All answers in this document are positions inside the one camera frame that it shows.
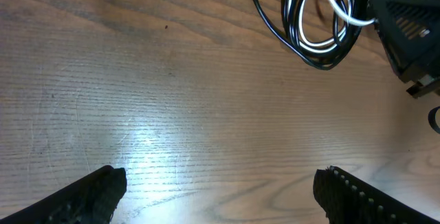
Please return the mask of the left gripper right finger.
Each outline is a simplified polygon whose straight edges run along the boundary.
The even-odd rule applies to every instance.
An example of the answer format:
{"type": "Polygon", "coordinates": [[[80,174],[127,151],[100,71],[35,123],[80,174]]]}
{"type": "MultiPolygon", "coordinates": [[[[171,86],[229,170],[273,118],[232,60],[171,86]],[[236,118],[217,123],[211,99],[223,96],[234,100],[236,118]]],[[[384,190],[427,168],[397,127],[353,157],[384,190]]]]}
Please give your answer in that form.
{"type": "Polygon", "coordinates": [[[439,224],[336,166],[316,171],[313,196],[330,224],[439,224]]]}

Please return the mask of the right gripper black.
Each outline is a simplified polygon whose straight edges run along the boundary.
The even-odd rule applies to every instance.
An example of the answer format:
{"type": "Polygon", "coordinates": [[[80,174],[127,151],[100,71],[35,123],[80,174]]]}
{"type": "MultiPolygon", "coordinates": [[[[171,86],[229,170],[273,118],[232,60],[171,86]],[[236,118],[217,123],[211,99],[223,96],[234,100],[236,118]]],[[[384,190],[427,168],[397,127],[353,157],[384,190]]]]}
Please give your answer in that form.
{"type": "Polygon", "coordinates": [[[439,90],[439,0],[369,0],[368,8],[399,79],[436,79],[417,81],[406,92],[417,99],[439,90]]]}

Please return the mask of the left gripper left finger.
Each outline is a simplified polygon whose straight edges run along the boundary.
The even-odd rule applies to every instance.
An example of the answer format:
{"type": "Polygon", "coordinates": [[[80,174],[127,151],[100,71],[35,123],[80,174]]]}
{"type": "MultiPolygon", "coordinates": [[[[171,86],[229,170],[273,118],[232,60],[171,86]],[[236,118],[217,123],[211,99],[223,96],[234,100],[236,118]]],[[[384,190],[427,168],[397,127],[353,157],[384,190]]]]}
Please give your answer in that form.
{"type": "Polygon", "coordinates": [[[127,191],[124,168],[103,166],[3,219],[3,224],[109,224],[127,191]]]}

